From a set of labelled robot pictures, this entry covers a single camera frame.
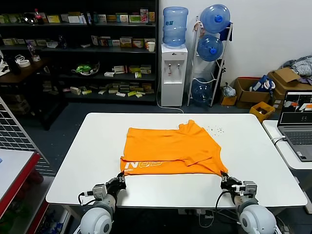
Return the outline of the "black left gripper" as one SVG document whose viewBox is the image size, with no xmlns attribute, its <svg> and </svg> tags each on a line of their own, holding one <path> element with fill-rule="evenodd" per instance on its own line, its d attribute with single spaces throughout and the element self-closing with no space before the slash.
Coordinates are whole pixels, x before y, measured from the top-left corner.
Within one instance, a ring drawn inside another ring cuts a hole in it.
<svg viewBox="0 0 312 234">
<path fill-rule="evenodd" d="M 118 195 L 121 190 L 126 189 L 125 175 L 120 172 L 117 177 L 112 178 L 106 183 L 107 194 Z"/>
</svg>

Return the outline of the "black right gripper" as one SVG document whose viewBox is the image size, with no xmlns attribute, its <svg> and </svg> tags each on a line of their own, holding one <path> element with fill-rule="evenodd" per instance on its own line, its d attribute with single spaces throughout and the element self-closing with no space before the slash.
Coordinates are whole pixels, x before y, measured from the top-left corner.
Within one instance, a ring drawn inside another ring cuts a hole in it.
<svg viewBox="0 0 312 234">
<path fill-rule="evenodd" d="M 230 177 L 226 172 L 221 172 L 221 189 L 229 191 L 232 195 L 239 195 L 239 189 L 237 187 L 240 185 L 242 185 L 240 180 Z"/>
</svg>

